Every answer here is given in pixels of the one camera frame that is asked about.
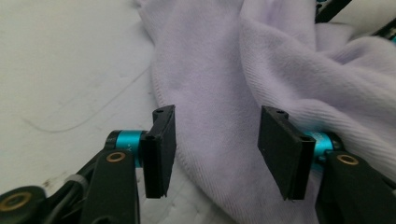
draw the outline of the scratch mark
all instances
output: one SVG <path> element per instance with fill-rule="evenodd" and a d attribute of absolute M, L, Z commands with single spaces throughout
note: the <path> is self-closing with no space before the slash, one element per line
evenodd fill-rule
<path fill-rule="evenodd" d="M 84 124 L 86 124 L 88 121 L 90 121 L 91 119 L 93 119 L 97 114 L 99 114 L 99 112 L 101 112 L 102 110 L 104 110 L 106 107 L 108 107 L 113 101 L 115 101 L 119 96 L 121 96 L 124 92 L 126 92 L 126 90 L 128 90 L 129 87 L 131 87 L 134 83 L 136 83 L 136 81 L 141 78 L 143 75 L 145 75 L 145 73 L 149 70 L 149 67 L 147 67 L 143 72 L 141 72 L 139 74 L 139 76 L 137 76 L 136 78 L 134 78 L 128 85 L 126 85 L 126 87 L 124 87 L 122 90 L 120 90 L 117 94 L 115 94 L 107 103 L 105 103 L 103 106 L 101 106 L 98 110 L 93 111 L 92 114 L 90 114 L 86 119 L 84 119 L 81 123 L 78 123 L 77 125 L 74 125 L 70 128 L 65 128 L 65 129 L 60 129 L 60 130 L 50 130 L 50 129 L 45 129 L 40 127 L 39 125 L 35 124 L 34 122 L 32 122 L 29 119 L 26 118 L 21 118 L 21 120 L 28 124 L 29 126 L 31 126 L 32 128 L 43 132 L 43 133 L 65 133 L 65 132 L 69 132 L 71 130 L 74 130 Z"/>

